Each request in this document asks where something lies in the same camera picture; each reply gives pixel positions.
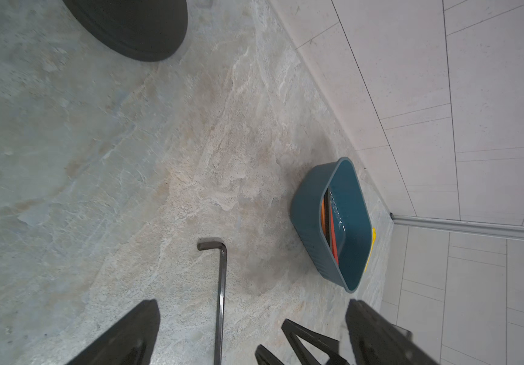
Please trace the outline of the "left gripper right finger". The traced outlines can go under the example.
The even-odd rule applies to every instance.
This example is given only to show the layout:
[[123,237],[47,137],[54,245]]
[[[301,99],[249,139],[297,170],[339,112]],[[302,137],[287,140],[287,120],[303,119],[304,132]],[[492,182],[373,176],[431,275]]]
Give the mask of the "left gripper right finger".
[[437,363],[364,301],[350,301],[346,324],[357,364]]

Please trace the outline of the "red handled hex key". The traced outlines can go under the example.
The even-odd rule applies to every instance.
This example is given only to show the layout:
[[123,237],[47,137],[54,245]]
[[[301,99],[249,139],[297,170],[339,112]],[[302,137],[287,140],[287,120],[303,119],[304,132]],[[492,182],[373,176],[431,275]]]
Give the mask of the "red handled hex key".
[[328,202],[328,208],[329,208],[330,248],[331,248],[335,263],[339,265],[338,250],[336,246],[336,233],[335,233],[335,225],[334,225],[334,217],[333,217],[333,207],[332,207],[331,200],[329,200]]

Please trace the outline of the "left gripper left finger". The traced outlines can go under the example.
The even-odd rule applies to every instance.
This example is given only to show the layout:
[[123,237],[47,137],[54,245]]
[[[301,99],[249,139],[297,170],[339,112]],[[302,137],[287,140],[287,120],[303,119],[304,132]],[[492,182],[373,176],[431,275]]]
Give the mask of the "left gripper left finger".
[[141,301],[69,363],[149,364],[159,329],[157,301]]

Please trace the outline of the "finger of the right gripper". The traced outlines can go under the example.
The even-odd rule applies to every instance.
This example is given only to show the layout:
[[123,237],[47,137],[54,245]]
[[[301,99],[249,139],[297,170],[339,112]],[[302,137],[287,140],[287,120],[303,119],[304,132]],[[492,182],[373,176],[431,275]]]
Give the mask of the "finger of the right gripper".
[[284,365],[280,359],[263,345],[257,346],[254,356],[258,365]]
[[338,340],[313,332],[290,319],[286,319],[283,322],[281,329],[302,364],[321,364],[309,349],[306,348],[302,341],[327,355],[326,365],[344,365],[349,363],[339,354],[340,343]]

